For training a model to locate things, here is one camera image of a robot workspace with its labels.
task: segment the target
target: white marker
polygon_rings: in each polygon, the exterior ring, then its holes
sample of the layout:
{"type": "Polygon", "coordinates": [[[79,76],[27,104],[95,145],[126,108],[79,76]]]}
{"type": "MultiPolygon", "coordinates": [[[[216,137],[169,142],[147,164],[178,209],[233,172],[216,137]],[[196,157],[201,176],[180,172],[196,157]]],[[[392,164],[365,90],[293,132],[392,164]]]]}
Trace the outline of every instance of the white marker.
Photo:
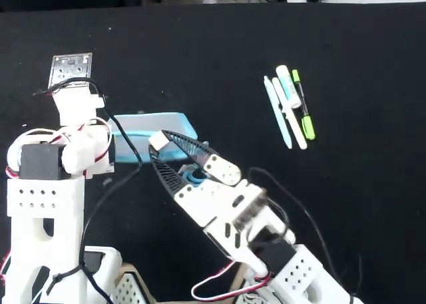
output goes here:
{"type": "Polygon", "coordinates": [[[294,83],[287,66],[278,66],[275,71],[277,72],[278,79],[280,80],[281,85],[284,88],[284,92],[286,94],[288,102],[290,103],[290,106],[293,109],[299,108],[302,105],[302,102],[300,101],[298,92],[294,87],[294,83]]]}
{"type": "Polygon", "coordinates": [[[294,116],[293,109],[291,108],[291,106],[290,106],[290,104],[289,104],[289,102],[286,98],[286,95],[284,94],[284,90],[281,86],[281,83],[278,80],[278,78],[272,78],[272,84],[274,85],[275,92],[277,93],[277,96],[278,96],[278,98],[281,102],[282,113],[284,113],[286,115],[288,123],[292,127],[294,137],[296,138],[296,141],[298,142],[299,147],[302,150],[305,150],[308,147],[308,145],[306,144],[306,140],[305,140],[305,137],[302,133],[302,129],[300,129],[298,121],[297,121],[296,117],[294,116]]]}

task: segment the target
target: blue object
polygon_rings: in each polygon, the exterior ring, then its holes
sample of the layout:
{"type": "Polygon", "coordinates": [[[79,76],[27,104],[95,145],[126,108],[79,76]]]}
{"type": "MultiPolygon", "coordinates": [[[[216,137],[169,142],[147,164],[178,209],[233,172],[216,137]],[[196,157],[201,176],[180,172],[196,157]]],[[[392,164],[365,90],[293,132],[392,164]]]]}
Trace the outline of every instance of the blue object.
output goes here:
{"type": "Polygon", "coordinates": [[[290,133],[288,132],[286,121],[284,120],[284,116],[280,109],[280,100],[278,99],[278,96],[276,94],[274,85],[272,84],[271,80],[267,76],[264,77],[264,84],[266,92],[268,93],[269,100],[272,105],[272,110],[274,111],[275,119],[278,123],[278,128],[280,128],[282,138],[284,142],[286,143],[287,147],[289,149],[292,148],[292,137],[290,136],[290,133]]]}
{"type": "MultiPolygon", "coordinates": [[[[159,130],[170,130],[181,133],[190,138],[197,139],[198,135],[191,123],[183,113],[161,112],[149,114],[121,114],[115,116],[124,131],[138,149],[142,161],[150,162],[148,154],[148,139],[159,130]]],[[[115,162],[137,163],[133,151],[121,136],[116,124],[110,119],[108,123],[112,127],[115,140],[115,162]]],[[[187,155],[174,143],[168,144],[160,153],[159,158],[165,162],[183,160],[187,155]]]]}

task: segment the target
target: black fabric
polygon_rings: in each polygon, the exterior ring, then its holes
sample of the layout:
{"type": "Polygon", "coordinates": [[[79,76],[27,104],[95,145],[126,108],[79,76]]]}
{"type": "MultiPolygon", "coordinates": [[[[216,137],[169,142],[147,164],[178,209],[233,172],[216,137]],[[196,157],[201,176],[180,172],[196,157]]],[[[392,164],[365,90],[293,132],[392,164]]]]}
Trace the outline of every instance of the black fabric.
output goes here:
{"type": "MultiPolygon", "coordinates": [[[[224,158],[243,172],[266,168],[310,209],[348,290],[360,253],[365,303],[414,303],[423,298],[426,251],[425,14],[426,4],[2,14],[0,167],[23,124],[59,123],[49,97],[31,97],[47,86],[52,56],[92,51],[92,77],[115,113],[184,112],[224,158]],[[263,75],[283,63],[299,69],[318,135],[305,151],[286,148],[264,90],[263,75]]],[[[133,167],[117,166],[112,178],[133,167]]],[[[86,212],[108,177],[87,181],[86,212]]],[[[303,213],[266,179],[256,182],[288,211],[298,241],[325,263],[303,213]]],[[[6,181],[0,184],[3,254],[10,220],[6,181]]],[[[226,263],[151,166],[102,209],[88,238],[119,249],[163,301],[189,299],[194,283],[226,263]]]]}

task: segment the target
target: pen cap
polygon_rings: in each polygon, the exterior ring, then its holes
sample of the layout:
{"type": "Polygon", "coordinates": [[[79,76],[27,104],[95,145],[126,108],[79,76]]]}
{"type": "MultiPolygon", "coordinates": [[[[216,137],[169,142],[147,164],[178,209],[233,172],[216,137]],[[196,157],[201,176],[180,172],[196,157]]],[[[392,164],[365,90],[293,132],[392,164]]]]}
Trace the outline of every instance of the pen cap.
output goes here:
{"type": "Polygon", "coordinates": [[[302,127],[304,130],[305,137],[308,140],[315,140],[314,125],[312,124],[311,116],[304,116],[302,118],[302,127]]]}
{"type": "Polygon", "coordinates": [[[284,93],[286,94],[287,100],[290,103],[290,106],[293,109],[299,108],[302,105],[296,88],[294,87],[292,77],[288,71],[287,66],[281,65],[276,68],[278,79],[281,82],[281,85],[284,88],[284,93]]]}

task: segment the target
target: mounting hole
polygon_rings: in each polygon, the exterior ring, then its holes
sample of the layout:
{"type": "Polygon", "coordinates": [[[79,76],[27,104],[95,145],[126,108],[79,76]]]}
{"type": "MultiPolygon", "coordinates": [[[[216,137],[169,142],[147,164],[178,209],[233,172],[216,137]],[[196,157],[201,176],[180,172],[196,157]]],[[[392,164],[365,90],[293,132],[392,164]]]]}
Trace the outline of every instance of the mounting hole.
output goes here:
{"type": "Polygon", "coordinates": [[[241,202],[243,202],[243,200],[244,200],[243,195],[237,196],[237,198],[232,202],[232,207],[236,208],[241,202]]]}

